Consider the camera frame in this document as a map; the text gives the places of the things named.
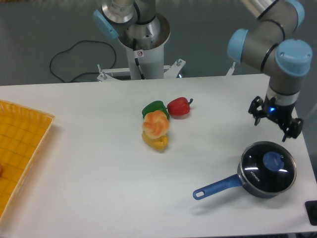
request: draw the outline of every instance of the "toy vegetable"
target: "toy vegetable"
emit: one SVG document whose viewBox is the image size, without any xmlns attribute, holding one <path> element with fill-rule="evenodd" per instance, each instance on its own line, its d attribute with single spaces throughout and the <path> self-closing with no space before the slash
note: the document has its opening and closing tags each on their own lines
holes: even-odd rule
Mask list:
<svg viewBox="0 0 317 238">
<path fill-rule="evenodd" d="M 190 99 L 188 102 L 186 98 L 180 97 L 176 98 L 175 100 L 171 101 L 167 104 L 168 112 L 172 116 L 184 116 L 189 113 L 190 111 L 190 104 L 193 102 L 193 99 Z"/>
<path fill-rule="evenodd" d="M 142 115 L 143 118 L 146 116 L 148 113 L 152 113 L 154 111 L 160 110 L 165 113 L 167 119 L 169 120 L 169 114 L 166 110 L 166 107 L 164 106 L 164 103 L 162 101 L 154 101 L 150 104 L 148 104 L 143 110 L 142 110 Z"/>
<path fill-rule="evenodd" d="M 166 114 L 160 110 L 146 114 L 142 129 L 150 139 L 157 139 L 165 135 L 169 129 Z"/>
<path fill-rule="evenodd" d="M 143 131 L 142 138 L 149 146 L 156 150 L 163 150 L 168 144 L 168 138 L 166 135 L 163 135 L 157 139 L 150 139 Z"/>
</svg>

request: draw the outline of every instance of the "blue joint cover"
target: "blue joint cover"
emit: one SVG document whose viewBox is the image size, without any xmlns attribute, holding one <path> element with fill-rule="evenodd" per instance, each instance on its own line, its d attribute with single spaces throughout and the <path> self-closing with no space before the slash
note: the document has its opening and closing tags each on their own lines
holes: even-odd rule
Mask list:
<svg viewBox="0 0 317 238">
<path fill-rule="evenodd" d="M 228 44 L 227 53 L 229 57 L 239 63 L 241 63 L 243 45 L 244 45 L 244 41 L 246 39 L 247 33 L 248 33 L 248 30 L 246 29 L 237 30 L 232 35 Z"/>
<path fill-rule="evenodd" d="M 105 19 L 105 17 L 98 11 L 94 11 L 94 21 L 99 29 L 109 38 L 115 39 L 119 36 L 117 31 L 111 26 L 111 24 Z"/>
<path fill-rule="evenodd" d="M 304 10 L 303 6 L 297 0 L 285 0 L 285 1 L 289 2 L 290 4 L 292 4 L 295 7 L 295 9 L 297 11 L 297 15 L 298 15 L 297 27 L 299 27 L 299 25 L 302 24 L 302 22 L 304 21 L 304 18 L 305 18 L 305 10 Z"/>
<path fill-rule="evenodd" d="M 293 39 L 283 41 L 275 53 L 277 65 L 294 77 L 301 77 L 309 72 L 312 57 L 312 48 L 306 42 Z"/>
</svg>

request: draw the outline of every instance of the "orange bread roll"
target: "orange bread roll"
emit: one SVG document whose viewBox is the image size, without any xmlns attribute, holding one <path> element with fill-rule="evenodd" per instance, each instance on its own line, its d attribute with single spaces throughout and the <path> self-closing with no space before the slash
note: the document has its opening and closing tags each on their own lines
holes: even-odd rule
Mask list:
<svg viewBox="0 0 317 238">
<path fill-rule="evenodd" d="M 169 129 L 166 114 L 160 110 L 146 114 L 142 129 L 150 139 L 157 139 L 165 135 Z"/>
</svg>

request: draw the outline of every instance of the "saucepan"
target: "saucepan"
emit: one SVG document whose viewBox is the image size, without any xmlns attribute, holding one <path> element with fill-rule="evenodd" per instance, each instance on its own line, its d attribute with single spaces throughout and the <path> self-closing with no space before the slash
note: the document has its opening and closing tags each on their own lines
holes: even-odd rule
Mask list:
<svg viewBox="0 0 317 238">
<path fill-rule="evenodd" d="M 288 190 L 296 179 L 296 164 L 282 146 L 259 141 L 249 145 L 241 156 L 238 173 L 193 192 L 196 200 L 227 188 L 243 186 L 250 194 L 271 198 Z"/>
</svg>

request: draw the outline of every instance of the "yellow tray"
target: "yellow tray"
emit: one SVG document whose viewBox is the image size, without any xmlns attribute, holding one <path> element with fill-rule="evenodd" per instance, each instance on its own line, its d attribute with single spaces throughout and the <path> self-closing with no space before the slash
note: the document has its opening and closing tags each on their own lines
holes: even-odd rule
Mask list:
<svg viewBox="0 0 317 238">
<path fill-rule="evenodd" d="M 53 120 L 53 115 L 0 100 L 0 219 Z"/>
</svg>

